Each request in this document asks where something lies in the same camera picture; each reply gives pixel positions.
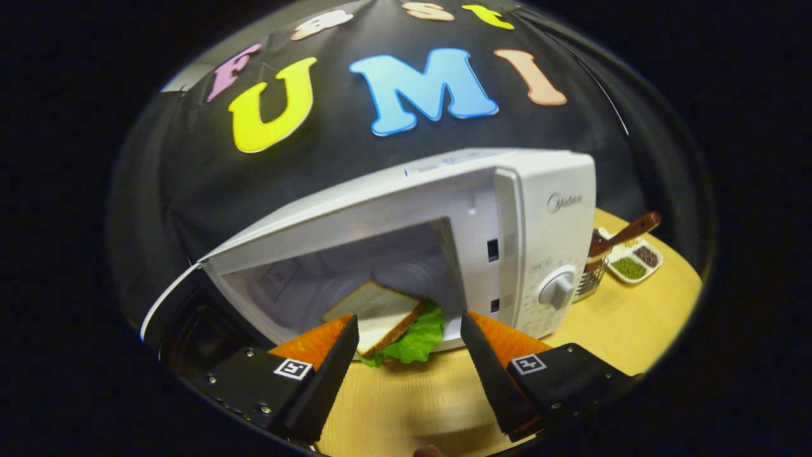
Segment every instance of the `table surface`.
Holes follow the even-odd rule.
[[[616,233],[626,225],[595,212],[595,227]],[[573,303],[542,341],[553,347],[575,342],[628,375],[651,367],[688,319],[702,281],[671,247],[650,234],[644,239],[663,254],[660,268],[637,285],[607,271],[595,294]],[[519,444],[499,431],[465,348],[379,369],[352,362],[316,446],[335,457],[410,457],[429,444],[448,457],[490,455]]]

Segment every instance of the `blue letter m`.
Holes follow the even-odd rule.
[[[478,117],[499,112],[499,106],[479,85],[468,63],[469,57],[470,54],[462,49],[432,50],[424,73],[390,55],[376,55],[350,65],[350,72],[366,78],[378,110],[372,132],[385,137],[417,125],[417,116],[404,110],[398,94],[431,120],[439,120],[443,113],[446,88],[451,93],[448,112],[455,117]]]

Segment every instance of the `lettuce leaf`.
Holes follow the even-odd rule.
[[[431,298],[425,298],[425,310],[417,317],[414,324],[389,346],[375,353],[372,359],[363,357],[361,362],[368,367],[378,368],[383,358],[392,357],[403,363],[414,361],[425,362],[429,353],[443,340],[444,318],[440,306]]]

